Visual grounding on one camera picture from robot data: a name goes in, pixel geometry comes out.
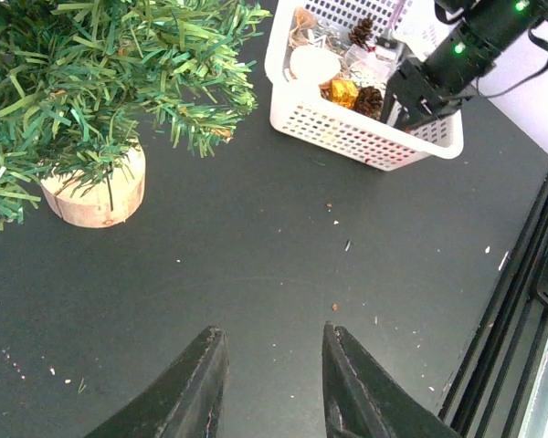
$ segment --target green led light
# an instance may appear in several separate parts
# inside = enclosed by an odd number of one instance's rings
[[[528,0],[520,0],[518,3],[515,4],[515,10],[521,12],[526,7],[528,7],[529,4],[530,2]]]
[[[461,53],[463,53],[465,51],[465,47],[466,46],[463,43],[458,43],[454,48],[455,53],[457,55],[460,55]]]

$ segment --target pine cone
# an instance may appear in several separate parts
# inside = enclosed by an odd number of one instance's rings
[[[357,26],[354,26],[349,34],[349,40],[352,44],[361,48],[369,48],[367,46],[367,40],[370,39],[372,35],[373,25],[374,22],[371,18],[360,19]]]
[[[382,114],[382,93],[375,87],[365,87],[359,91],[353,110],[364,116],[379,120]]]

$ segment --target gold wrapped ornament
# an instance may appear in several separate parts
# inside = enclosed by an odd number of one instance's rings
[[[359,90],[352,80],[334,79],[331,81],[331,102],[352,110]]]

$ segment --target dark tabletop surface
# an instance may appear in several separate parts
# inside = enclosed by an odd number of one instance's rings
[[[82,436],[209,324],[229,339],[226,438],[323,437],[328,319],[437,411],[548,157],[477,99],[460,158],[379,172],[275,132],[262,67],[253,81],[261,107],[215,158],[141,125],[126,224],[75,228],[43,203],[0,234],[0,437]]]

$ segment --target wood slice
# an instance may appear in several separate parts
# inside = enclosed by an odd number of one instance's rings
[[[81,196],[83,189],[73,194],[77,182],[63,185],[68,177],[51,177],[41,182],[48,205],[57,216],[76,226],[104,228],[125,222],[138,209],[144,197],[146,160],[142,148],[130,149],[124,162],[132,175],[127,169],[124,172],[116,169],[111,175],[113,210],[107,182],[99,183]]]

